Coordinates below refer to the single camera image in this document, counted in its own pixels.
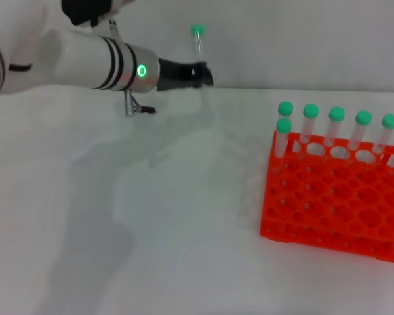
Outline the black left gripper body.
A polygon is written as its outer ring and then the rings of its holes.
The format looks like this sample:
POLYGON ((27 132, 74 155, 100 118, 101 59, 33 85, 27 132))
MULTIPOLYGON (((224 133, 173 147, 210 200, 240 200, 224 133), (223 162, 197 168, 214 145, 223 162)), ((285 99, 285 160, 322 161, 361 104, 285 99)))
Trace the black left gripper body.
POLYGON ((192 87, 194 85, 193 69, 193 64, 173 62, 160 58, 157 90, 169 91, 192 87))

